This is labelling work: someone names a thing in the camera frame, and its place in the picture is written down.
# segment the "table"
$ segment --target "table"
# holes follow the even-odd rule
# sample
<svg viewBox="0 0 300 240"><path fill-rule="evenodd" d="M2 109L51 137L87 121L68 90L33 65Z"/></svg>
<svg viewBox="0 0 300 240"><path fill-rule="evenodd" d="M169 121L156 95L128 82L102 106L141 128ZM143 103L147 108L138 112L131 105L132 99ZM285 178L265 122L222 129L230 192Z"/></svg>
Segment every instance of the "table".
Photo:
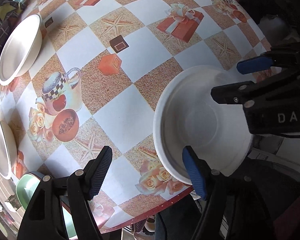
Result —
<svg viewBox="0 0 300 240"><path fill-rule="evenodd" d="M32 14L42 18L39 56L0 85L0 118L18 147L15 174L69 176L109 145L113 161L90 203L102 233L192 191L165 170L153 143L156 104L177 74L214 65L239 80L271 75L237 72L238 61L270 44L235 0L29 0L21 19Z"/></svg>

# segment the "white plate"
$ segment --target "white plate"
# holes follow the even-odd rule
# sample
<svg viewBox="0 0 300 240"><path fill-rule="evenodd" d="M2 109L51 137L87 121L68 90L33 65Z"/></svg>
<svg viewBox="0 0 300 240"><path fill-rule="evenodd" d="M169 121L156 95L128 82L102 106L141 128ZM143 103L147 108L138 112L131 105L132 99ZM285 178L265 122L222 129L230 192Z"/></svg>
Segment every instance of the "white plate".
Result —
<svg viewBox="0 0 300 240"><path fill-rule="evenodd" d="M41 44L39 15L24 19L11 33L0 56L0 84L8 85L26 73L37 58Z"/></svg>
<svg viewBox="0 0 300 240"><path fill-rule="evenodd" d="M10 127L0 121L0 174L5 179L10 179L11 166L17 161L17 146Z"/></svg>
<svg viewBox="0 0 300 240"><path fill-rule="evenodd" d="M202 65L181 72L163 91L154 114L154 146L176 179L191 184L182 161L186 145L225 176L244 160L252 134L242 105L219 105L210 95L213 87L236 82L226 71Z"/></svg>

